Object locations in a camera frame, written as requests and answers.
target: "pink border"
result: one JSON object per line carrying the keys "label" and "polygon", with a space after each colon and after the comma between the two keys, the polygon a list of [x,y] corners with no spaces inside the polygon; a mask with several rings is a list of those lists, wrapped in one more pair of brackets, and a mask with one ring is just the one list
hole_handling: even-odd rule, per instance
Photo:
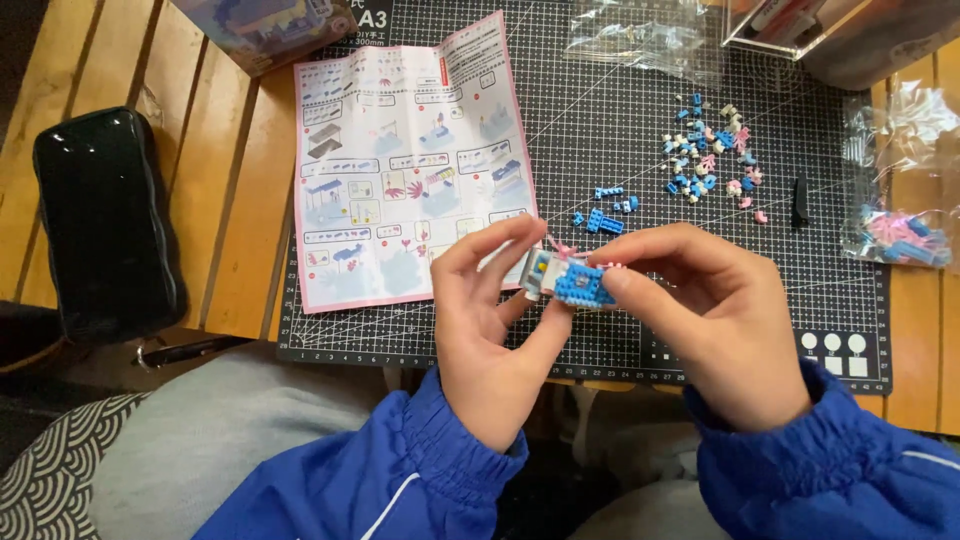
{"label": "pink border", "polygon": [[[459,34],[461,34],[461,33],[463,33],[463,32],[466,32],[467,30],[470,30],[471,28],[474,28],[474,27],[476,27],[476,26],[479,26],[479,25],[481,25],[481,24],[484,24],[484,23],[488,22],[491,18],[494,18],[494,17],[499,18],[499,21],[500,21],[500,40],[501,40],[501,43],[502,43],[502,45],[503,45],[504,60],[506,61],[506,65],[507,65],[507,78],[508,78],[508,83],[510,83],[511,92],[514,94],[514,114],[516,115],[516,123],[517,123],[518,129],[519,129],[520,140],[523,142],[523,156],[524,156],[524,158],[526,159],[526,166],[527,166],[527,184],[530,185],[530,194],[532,195],[532,197],[531,197],[531,198],[532,198],[532,202],[531,202],[531,212],[530,212],[530,213],[531,213],[534,217],[539,217],[539,216],[540,216],[540,210],[537,208],[537,190],[536,190],[536,187],[534,186],[533,166],[532,166],[532,163],[530,162],[530,150],[527,149],[527,135],[526,135],[526,133],[523,131],[523,121],[522,121],[521,118],[520,118],[520,103],[519,103],[518,100],[516,99],[516,87],[514,86],[514,69],[513,69],[513,67],[510,65],[510,49],[507,47],[507,25],[506,25],[506,21],[504,20],[503,10],[497,10],[496,12],[494,12],[494,13],[492,13],[492,14],[490,14],[490,15],[482,18],[482,19],[480,19],[479,21],[477,21],[477,22],[475,22],[475,23],[467,26],[466,28],[461,29],[461,30],[459,30],[459,31],[457,31],[457,32],[454,32],[453,34],[447,36],[446,39],[444,39],[443,41],[441,41],[440,44],[437,45],[437,46],[435,46],[435,47],[416,47],[416,48],[424,48],[424,49],[437,50],[437,49],[439,49],[440,47],[444,46],[444,45],[445,45],[448,41],[450,41],[451,39],[454,39],[454,38],[455,38],[456,36],[458,36]],[[351,54],[351,56],[357,54],[357,52],[359,52],[359,51],[362,50],[362,49],[366,49],[366,48],[392,50],[392,49],[399,49],[400,47],[401,47],[400,45],[396,45],[396,46],[393,46],[393,47],[372,47],[372,46],[370,46],[370,45],[366,45],[366,46],[360,47],[359,49],[357,49],[356,51],[354,51],[354,52]],[[300,91],[300,89],[302,88],[302,86],[300,85],[300,78],[297,76],[297,75],[300,73],[300,67],[301,67],[301,66],[306,66],[306,65],[320,65],[320,64],[326,64],[326,63],[333,63],[333,62],[341,61],[341,60],[343,60],[343,59],[331,59],[331,60],[323,60],[323,61],[310,61],[310,62],[298,63],[298,64],[295,64],[295,65],[294,65],[294,78],[296,79],[296,80],[294,81],[294,91],[296,92],[296,97],[297,97],[297,102],[296,102],[296,103],[297,103],[297,107],[298,107],[298,108],[300,107],[300,103],[301,103],[301,101],[302,101],[302,100],[301,100],[302,92]],[[415,294],[415,295],[410,295],[410,296],[398,296],[398,297],[391,297],[391,298],[389,298],[389,299],[369,299],[369,300],[359,300],[359,301],[354,301],[354,302],[343,302],[343,303],[341,303],[341,304],[327,304],[327,305],[324,305],[324,306],[321,306],[321,307],[308,307],[308,305],[309,305],[308,297],[307,297],[307,290],[308,290],[308,289],[307,289],[307,282],[306,282],[306,276],[305,276],[305,274],[306,274],[306,270],[305,270],[305,269],[306,269],[306,265],[305,265],[305,259],[304,259],[304,258],[305,258],[305,253],[306,253],[306,251],[304,250],[304,245],[303,245],[303,241],[302,241],[302,237],[301,237],[301,235],[300,235],[300,232],[297,231],[297,223],[300,223],[300,196],[301,196],[301,195],[300,195],[300,189],[297,188],[297,183],[298,183],[299,178],[300,178],[300,168],[301,168],[301,163],[300,163],[300,131],[301,131],[301,130],[303,130],[303,114],[301,114],[301,113],[298,111],[298,114],[297,114],[297,159],[296,159],[296,161],[297,161],[297,164],[296,164],[297,169],[296,169],[296,171],[295,171],[296,174],[295,174],[295,176],[294,176],[294,215],[295,215],[295,219],[296,219],[296,222],[294,223],[294,234],[295,234],[295,236],[296,236],[296,238],[297,238],[297,270],[298,270],[297,274],[298,274],[298,279],[300,280],[301,308],[303,309],[303,312],[304,312],[304,313],[323,313],[323,312],[326,312],[326,311],[336,311],[337,309],[350,309],[350,308],[352,308],[352,307],[387,306],[387,305],[390,305],[390,304],[400,304],[400,303],[403,303],[403,302],[417,302],[417,301],[420,301],[420,300],[432,300],[432,299],[433,299],[433,292],[431,291],[431,292],[429,292],[429,293],[424,293],[424,294]],[[519,284],[519,283],[509,283],[509,284],[503,285],[503,290],[519,289],[519,288],[520,288],[520,284]]]}

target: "clear plastic bag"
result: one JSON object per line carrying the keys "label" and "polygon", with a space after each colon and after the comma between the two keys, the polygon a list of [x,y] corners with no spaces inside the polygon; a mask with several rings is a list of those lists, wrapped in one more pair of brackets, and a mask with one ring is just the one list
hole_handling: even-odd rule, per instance
{"label": "clear plastic bag", "polygon": [[573,13],[568,59],[657,69],[720,86],[719,35],[708,32],[708,11],[699,0],[577,0]]}
{"label": "clear plastic bag", "polygon": [[844,252],[960,271],[960,116],[939,88],[893,82],[889,110],[846,106],[844,166],[853,178]]}

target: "blue sleeve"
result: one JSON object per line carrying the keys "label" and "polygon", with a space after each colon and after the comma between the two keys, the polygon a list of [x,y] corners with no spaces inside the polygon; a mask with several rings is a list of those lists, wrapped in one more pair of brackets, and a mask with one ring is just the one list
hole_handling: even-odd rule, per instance
{"label": "blue sleeve", "polygon": [[802,360],[814,407],[783,428],[734,433],[692,387],[700,491],[733,538],[960,538],[960,465],[946,446],[860,409]]}
{"label": "blue sleeve", "polygon": [[526,457],[522,433],[506,455],[476,440],[434,368],[413,398],[390,394],[359,431],[261,463],[194,539],[487,539],[496,498]]}

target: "hand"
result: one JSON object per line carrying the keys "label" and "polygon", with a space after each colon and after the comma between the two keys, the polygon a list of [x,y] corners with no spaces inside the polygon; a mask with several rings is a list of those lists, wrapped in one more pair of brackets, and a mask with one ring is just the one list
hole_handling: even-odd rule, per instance
{"label": "hand", "polygon": [[[520,291],[498,306],[500,288],[545,233],[546,222],[529,214],[498,221],[464,236],[430,266],[446,400],[477,440],[500,453],[514,444],[570,336],[572,310],[551,301],[520,348],[503,347],[507,328],[533,303]],[[477,271],[480,260],[506,242]]]}
{"label": "hand", "polygon": [[675,223],[625,234],[589,262],[629,267],[608,270],[603,285],[670,346],[687,379],[737,430],[783,426],[810,409],[786,293],[769,258]]}

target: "product box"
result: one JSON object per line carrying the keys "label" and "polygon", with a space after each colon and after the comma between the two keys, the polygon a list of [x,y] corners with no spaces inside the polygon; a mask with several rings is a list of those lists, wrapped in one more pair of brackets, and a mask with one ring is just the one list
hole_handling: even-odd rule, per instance
{"label": "product box", "polygon": [[357,32],[350,0],[171,0],[251,77]]}

